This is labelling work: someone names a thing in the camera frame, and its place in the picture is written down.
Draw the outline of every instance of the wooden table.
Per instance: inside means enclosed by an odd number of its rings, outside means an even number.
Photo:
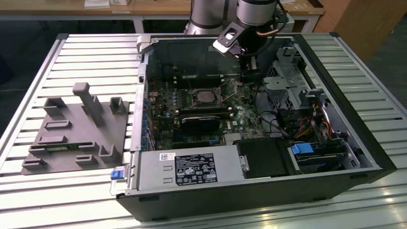
[[[284,4],[295,20],[305,21],[303,32],[312,32],[323,8],[307,0]],[[132,20],[137,33],[144,33],[143,20],[188,20],[191,0],[132,0],[127,6],[85,10],[84,0],[0,0],[0,20],[8,21],[79,21]]]
[[[84,0],[0,0],[0,20],[4,21],[81,21],[132,20],[135,2],[127,6],[85,10]]]

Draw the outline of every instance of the metal slatted surface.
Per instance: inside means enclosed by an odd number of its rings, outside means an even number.
[[[399,227],[407,221],[407,121],[363,66],[327,34],[307,35],[312,49],[339,84],[348,100],[373,132],[399,170],[384,179],[360,185],[331,200],[275,206],[233,213],[140,223],[109,194],[111,169],[45,175],[19,175],[21,162],[45,112],[45,98],[61,96],[79,103],[69,87],[87,81],[101,102],[112,95],[133,102],[137,83],[136,35],[71,35],[51,64],[27,115],[15,133],[0,174],[0,228],[369,228]],[[129,137],[132,126],[131,104]],[[129,148],[125,139],[124,149]],[[129,161],[124,153],[123,162]]]

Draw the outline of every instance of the sticker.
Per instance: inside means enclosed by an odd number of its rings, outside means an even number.
[[[160,154],[160,161],[172,161],[175,157],[175,153]]]
[[[213,154],[176,156],[175,160],[179,186],[217,182]]]
[[[129,11],[112,11],[112,13],[131,13]]]

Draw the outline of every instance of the power supply label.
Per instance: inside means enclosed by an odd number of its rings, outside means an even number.
[[[175,163],[179,186],[217,182],[213,154],[176,156]]]

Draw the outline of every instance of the silver metal panel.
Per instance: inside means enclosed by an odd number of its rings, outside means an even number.
[[[103,77],[103,78],[80,78],[77,79],[83,82],[87,82],[91,86],[100,85],[124,85],[124,84],[136,84],[139,83],[137,76],[124,76],[124,77]],[[72,87],[75,81],[72,79],[57,79],[47,80],[43,87]]]
[[[80,63],[56,63],[52,70],[79,70],[79,69],[109,69],[109,68],[136,68],[139,62],[80,62]]]
[[[67,43],[59,56],[67,55],[116,55],[135,54],[131,47],[132,42],[96,42],[105,37],[136,37],[135,34],[80,34],[69,35],[69,38],[91,38],[80,43]],[[15,133],[16,141],[2,155],[8,156],[1,165],[0,175],[0,227],[1,228],[48,228],[65,227],[69,229],[99,229],[99,228],[256,228],[256,229],[292,229],[312,225],[312,228],[401,228],[407,221],[407,130],[405,114],[400,111],[396,102],[388,96],[376,78],[365,71],[363,63],[357,61],[352,53],[324,34],[305,36],[311,40],[312,49],[320,57],[345,57],[348,54],[353,63],[325,63],[335,79],[349,79],[365,76],[371,81],[367,85],[339,85],[352,105],[359,109],[357,113],[373,130],[373,135],[380,142],[392,161],[400,168],[385,178],[353,187],[331,200],[313,203],[297,203],[293,205],[275,206],[271,208],[252,209],[247,211],[229,212],[201,216],[188,219],[176,219],[171,224],[165,222],[137,222],[109,195],[109,173],[111,169],[89,170],[81,172],[67,172],[56,174],[19,175],[21,162],[41,124],[44,112],[41,106],[47,96],[64,94],[65,103],[79,103],[80,100],[67,93],[60,87],[37,89],[43,96],[32,98],[24,120],[19,122]],[[55,79],[69,79],[73,82],[83,78],[101,77],[115,79],[136,76],[137,67],[119,69],[71,69],[47,72],[47,83]],[[121,96],[127,101],[135,101],[135,90],[131,85],[96,86],[99,100],[108,101],[112,96]],[[132,126],[127,127],[127,136]],[[129,152],[124,153],[124,161],[129,161]]]
[[[349,57],[320,57],[321,63],[352,63]]]
[[[137,68],[51,71],[48,79],[137,75]]]
[[[379,92],[345,94],[345,97],[348,98],[349,102],[385,100],[384,95],[381,95]]]
[[[365,77],[335,77],[335,83],[341,85],[359,85],[359,84],[371,84],[371,81]],[[312,78],[312,82],[315,85],[319,85],[319,82],[315,78]]]
[[[100,62],[100,61],[136,61],[136,54],[127,55],[79,55],[79,56],[59,56],[56,63],[69,63],[69,62]]]
[[[69,43],[64,49],[105,49],[105,48],[133,48],[136,42],[108,42],[108,43]]]
[[[136,48],[117,48],[117,49],[63,49],[60,52],[61,56],[73,55],[109,55],[109,54],[137,54]]]
[[[136,42],[136,36],[124,37],[68,37],[67,43],[81,43],[81,42]]]
[[[315,52],[315,54],[320,57],[336,57],[336,56],[348,56],[344,51],[328,51],[328,52]]]
[[[160,160],[161,153],[172,153],[172,150],[149,151],[141,153],[140,159],[140,181],[139,190],[163,189],[179,187],[176,185],[176,173],[173,160]],[[187,156],[196,154],[213,154],[213,161],[216,167],[217,183],[244,181],[243,171],[239,161],[239,154],[236,146],[217,146],[207,148],[179,149],[176,156]],[[171,166],[171,170],[164,170],[164,166]],[[164,178],[171,178],[171,183],[163,183]],[[209,186],[212,183],[200,184],[200,186]]]

